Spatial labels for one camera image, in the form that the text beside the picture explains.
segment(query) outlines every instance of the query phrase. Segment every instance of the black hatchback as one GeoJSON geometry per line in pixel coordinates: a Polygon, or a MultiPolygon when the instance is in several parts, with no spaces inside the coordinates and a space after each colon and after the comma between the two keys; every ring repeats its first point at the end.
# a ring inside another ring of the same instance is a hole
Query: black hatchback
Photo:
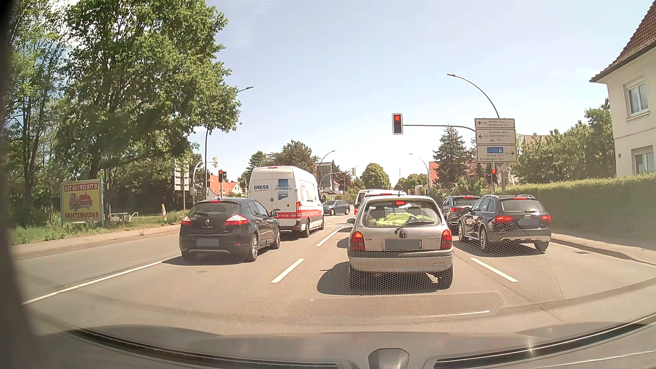
{"type": "Polygon", "coordinates": [[[485,195],[458,223],[461,241],[477,241],[489,251],[504,242],[532,243],[545,252],[551,241],[551,215],[528,195],[485,195]]]}
{"type": "Polygon", "coordinates": [[[198,253],[219,253],[255,261],[259,249],[280,247],[276,215],[247,198],[197,202],[181,222],[178,243],[182,257],[193,261],[198,253]]]}

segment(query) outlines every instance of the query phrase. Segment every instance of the white delivery van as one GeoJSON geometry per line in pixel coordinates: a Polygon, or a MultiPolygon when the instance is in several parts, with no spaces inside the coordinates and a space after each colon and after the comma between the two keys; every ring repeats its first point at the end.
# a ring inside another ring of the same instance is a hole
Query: white delivery van
{"type": "Polygon", "coordinates": [[[323,229],[323,206],[314,176],[297,167],[257,167],[251,173],[249,198],[267,211],[276,211],[280,230],[299,232],[323,229]]]}

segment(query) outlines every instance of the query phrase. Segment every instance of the building window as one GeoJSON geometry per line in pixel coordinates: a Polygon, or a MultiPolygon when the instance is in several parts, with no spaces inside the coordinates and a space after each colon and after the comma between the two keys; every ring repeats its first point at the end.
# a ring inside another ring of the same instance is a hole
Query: building window
{"type": "Polygon", "coordinates": [[[631,115],[649,110],[649,104],[647,103],[647,91],[645,91],[644,83],[641,83],[628,90],[628,104],[631,109],[631,115]]]}
{"type": "Polygon", "coordinates": [[[635,174],[653,173],[654,171],[654,151],[653,146],[637,148],[633,151],[633,160],[635,174]]]}

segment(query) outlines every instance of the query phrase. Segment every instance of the highway sign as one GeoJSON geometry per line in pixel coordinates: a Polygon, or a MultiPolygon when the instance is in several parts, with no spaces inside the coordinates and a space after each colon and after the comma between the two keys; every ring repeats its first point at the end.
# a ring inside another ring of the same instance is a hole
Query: highway sign
{"type": "Polygon", "coordinates": [[[516,144],[514,129],[476,129],[476,144],[516,144]]]}
{"type": "Polygon", "coordinates": [[[514,118],[503,118],[503,119],[476,118],[474,119],[474,126],[476,127],[476,129],[515,128],[515,119],[514,118]]]}
{"type": "Polygon", "coordinates": [[[516,162],[515,145],[476,145],[476,161],[479,163],[516,162]]]}

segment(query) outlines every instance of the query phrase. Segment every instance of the bush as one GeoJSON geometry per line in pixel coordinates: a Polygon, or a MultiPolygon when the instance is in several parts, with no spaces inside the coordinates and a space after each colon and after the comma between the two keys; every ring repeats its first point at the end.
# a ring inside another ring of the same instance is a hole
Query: bush
{"type": "Polygon", "coordinates": [[[506,188],[506,194],[534,195],[556,228],[653,240],[656,173],[583,179],[506,188]]]}

